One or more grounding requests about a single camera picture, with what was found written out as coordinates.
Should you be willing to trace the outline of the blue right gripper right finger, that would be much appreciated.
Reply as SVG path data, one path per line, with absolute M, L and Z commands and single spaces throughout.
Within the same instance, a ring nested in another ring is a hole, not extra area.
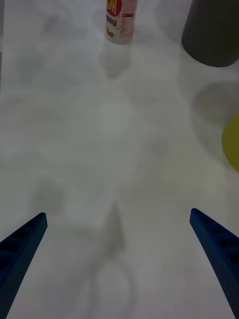
M 192 226 L 221 285 L 235 318 L 239 318 L 239 238 L 193 208 Z

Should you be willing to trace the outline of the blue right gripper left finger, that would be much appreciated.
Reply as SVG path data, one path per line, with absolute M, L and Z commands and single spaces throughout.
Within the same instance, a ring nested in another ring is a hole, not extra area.
M 5 319 L 47 229 L 39 213 L 0 243 L 0 318 Z

